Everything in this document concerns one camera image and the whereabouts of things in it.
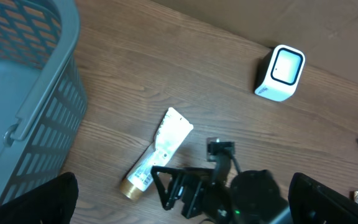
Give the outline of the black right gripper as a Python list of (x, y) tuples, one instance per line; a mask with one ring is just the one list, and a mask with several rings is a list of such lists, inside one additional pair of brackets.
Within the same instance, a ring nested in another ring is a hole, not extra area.
[[(183, 202), (181, 215), (191, 219), (205, 214), (211, 220), (232, 218), (231, 199), (227, 179), (212, 179), (213, 170), (204, 168), (174, 169), (153, 166), (150, 171), (164, 210), (171, 210), (177, 200)], [(165, 188), (159, 174), (171, 176)]]

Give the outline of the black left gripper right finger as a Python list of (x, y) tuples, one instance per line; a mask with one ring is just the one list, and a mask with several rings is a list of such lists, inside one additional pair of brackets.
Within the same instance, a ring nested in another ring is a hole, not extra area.
[(358, 223), (357, 203), (301, 172), (293, 175), (288, 202), (294, 223)]

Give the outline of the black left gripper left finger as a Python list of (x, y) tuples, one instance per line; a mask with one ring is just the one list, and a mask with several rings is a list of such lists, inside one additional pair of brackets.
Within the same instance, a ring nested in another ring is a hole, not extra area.
[(77, 179), (66, 172), (0, 206), (0, 223), (70, 223), (78, 200)]

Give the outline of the white tube with gold cap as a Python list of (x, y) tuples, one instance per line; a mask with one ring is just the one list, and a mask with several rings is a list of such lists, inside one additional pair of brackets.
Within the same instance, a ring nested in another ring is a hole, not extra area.
[(154, 141), (133, 165), (120, 184), (120, 191), (136, 201), (153, 181), (153, 166), (166, 166), (177, 149), (193, 130), (193, 125), (177, 110), (170, 107), (165, 113)]

